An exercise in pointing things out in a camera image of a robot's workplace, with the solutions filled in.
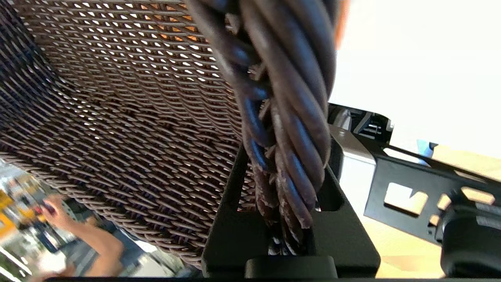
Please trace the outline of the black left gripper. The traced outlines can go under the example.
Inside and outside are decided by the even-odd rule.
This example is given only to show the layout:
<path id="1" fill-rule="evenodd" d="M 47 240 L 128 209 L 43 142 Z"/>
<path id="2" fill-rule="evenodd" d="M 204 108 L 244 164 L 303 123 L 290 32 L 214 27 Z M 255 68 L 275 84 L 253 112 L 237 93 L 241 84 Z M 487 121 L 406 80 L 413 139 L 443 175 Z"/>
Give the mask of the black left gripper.
<path id="1" fill-rule="evenodd" d="M 447 208 L 440 221 L 440 265 L 446 277 L 500 278 L 500 207 L 468 203 Z"/>

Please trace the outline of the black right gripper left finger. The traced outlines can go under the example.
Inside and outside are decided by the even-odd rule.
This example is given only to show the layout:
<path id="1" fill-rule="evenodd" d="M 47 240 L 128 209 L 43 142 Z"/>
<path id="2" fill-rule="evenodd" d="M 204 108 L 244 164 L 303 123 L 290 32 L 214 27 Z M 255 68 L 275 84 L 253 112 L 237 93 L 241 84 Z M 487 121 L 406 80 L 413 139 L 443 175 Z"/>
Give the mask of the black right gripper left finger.
<path id="1" fill-rule="evenodd" d="M 202 253 L 206 278 L 245 278 L 247 261 L 268 254 L 269 232 L 261 214 L 238 211 L 248 162 L 240 147 Z"/>

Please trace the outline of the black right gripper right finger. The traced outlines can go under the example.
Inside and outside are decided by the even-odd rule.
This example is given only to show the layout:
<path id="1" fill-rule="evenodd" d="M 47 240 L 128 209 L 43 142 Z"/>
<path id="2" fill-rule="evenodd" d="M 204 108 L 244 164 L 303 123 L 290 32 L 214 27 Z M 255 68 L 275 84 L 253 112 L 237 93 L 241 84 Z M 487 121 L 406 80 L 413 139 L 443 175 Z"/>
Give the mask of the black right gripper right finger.
<path id="1" fill-rule="evenodd" d="M 340 278 L 374 278 L 381 257 L 329 166 L 312 212 L 315 255 L 331 256 Z"/>

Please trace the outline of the background person hand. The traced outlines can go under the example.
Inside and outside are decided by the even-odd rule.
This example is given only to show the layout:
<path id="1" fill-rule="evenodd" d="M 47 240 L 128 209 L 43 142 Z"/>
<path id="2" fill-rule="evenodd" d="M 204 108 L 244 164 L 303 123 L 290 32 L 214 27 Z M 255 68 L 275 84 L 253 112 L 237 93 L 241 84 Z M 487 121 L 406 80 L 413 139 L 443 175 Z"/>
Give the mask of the background person hand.
<path id="1" fill-rule="evenodd" d="M 50 225 L 68 232 L 73 232 L 77 222 L 67 214 L 63 207 L 65 199 L 66 196 L 64 195 L 51 194 L 45 197 L 40 207 L 43 216 Z"/>

